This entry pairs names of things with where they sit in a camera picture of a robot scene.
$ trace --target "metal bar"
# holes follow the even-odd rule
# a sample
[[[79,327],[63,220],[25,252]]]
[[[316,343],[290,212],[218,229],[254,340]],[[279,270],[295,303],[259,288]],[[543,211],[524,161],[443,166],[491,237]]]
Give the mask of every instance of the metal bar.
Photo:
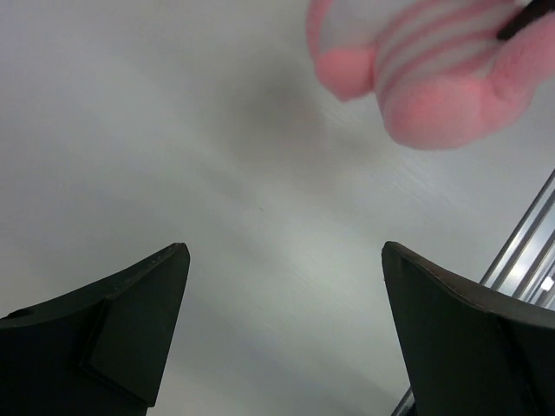
[[[493,260],[480,284],[543,308],[555,301],[555,170]],[[404,394],[392,416],[408,416],[415,404]]]

